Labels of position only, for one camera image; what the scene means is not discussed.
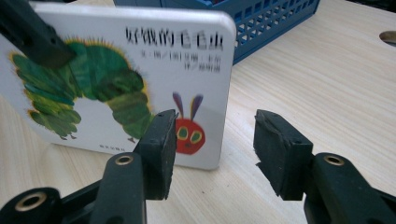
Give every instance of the white book cover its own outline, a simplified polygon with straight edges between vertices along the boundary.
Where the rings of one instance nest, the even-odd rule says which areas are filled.
[[[176,164],[219,166],[235,26],[223,12],[34,3],[77,54],[50,69],[0,35],[0,93],[46,141],[133,151],[175,109]]]

